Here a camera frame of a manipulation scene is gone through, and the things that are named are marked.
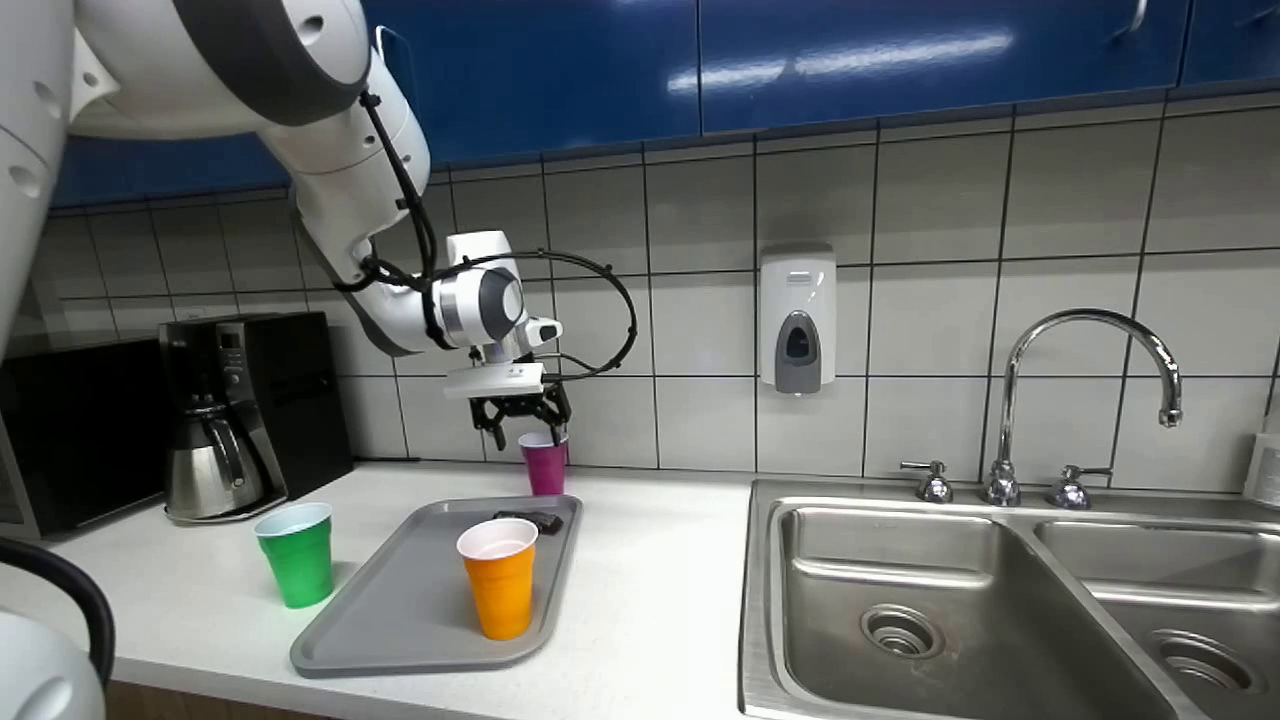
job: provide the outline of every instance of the green cup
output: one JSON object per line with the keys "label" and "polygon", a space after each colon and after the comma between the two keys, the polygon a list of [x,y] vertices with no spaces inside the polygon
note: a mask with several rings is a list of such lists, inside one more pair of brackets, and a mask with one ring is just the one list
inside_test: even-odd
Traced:
{"label": "green cup", "polygon": [[299,500],[255,522],[280,601],[288,608],[322,606],[331,594],[331,513],[329,506]]}

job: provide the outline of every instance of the gray tray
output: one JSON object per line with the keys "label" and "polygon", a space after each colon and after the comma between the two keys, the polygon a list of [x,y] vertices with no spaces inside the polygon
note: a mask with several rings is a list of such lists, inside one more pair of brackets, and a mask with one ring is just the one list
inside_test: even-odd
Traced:
{"label": "gray tray", "polygon": [[[484,641],[475,627],[455,535],[490,516],[559,522],[538,542],[534,627]],[[293,644],[299,678],[461,671],[504,669],[541,651],[556,632],[570,555],[582,523],[574,496],[450,500],[414,513],[392,542],[336,594]]]}

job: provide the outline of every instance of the plastic cup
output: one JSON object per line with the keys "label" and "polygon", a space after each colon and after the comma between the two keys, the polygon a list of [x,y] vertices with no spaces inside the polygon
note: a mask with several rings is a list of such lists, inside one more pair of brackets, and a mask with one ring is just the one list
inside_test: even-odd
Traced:
{"label": "plastic cup", "polygon": [[455,542],[468,570],[480,637],[517,641],[534,622],[538,523],[520,516],[474,523]]}
{"label": "plastic cup", "polygon": [[255,522],[280,601],[288,608],[322,606],[331,594],[331,513],[329,506],[299,500]]}
{"label": "plastic cup", "polygon": [[525,478],[534,496],[563,496],[570,443],[538,427],[520,437]]}

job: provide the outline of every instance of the drain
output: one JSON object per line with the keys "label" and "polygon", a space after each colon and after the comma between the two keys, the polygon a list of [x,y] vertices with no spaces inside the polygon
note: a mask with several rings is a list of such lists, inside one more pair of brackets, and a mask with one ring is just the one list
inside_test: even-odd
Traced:
{"label": "drain", "polygon": [[1186,627],[1160,627],[1158,657],[1165,659],[1165,669],[1174,669],[1180,678],[1236,690],[1236,693],[1254,690],[1254,671],[1236,657],[1228,657],[1211,637],[1186,632]]}
{"label": "drain", "polygon": [[943,649],[943,637],[938,632],[938,626],[908,608],[908,606],[878,606],[866,615],[866,637],[890,651],[890,657],[938,657]]}

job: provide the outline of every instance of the stainless steel sink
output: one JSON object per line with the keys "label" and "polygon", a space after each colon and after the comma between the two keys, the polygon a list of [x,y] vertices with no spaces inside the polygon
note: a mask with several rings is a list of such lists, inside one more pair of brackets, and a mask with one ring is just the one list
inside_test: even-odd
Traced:
{"label": "stainless steel sink", "polygon": [[1278,531],[1052,522],[1041,542],[1209,718],[1280,718]]}
{"label": "stainless steel sink", "polygon": [[779,671],[833,705],[1174,718],[1052,570],[987,516],[779,516]]}
{"label": "stainless steel sink", "polygon": [[1278,720],[1278,690],[1278,513],[751,493],[749,718]]}

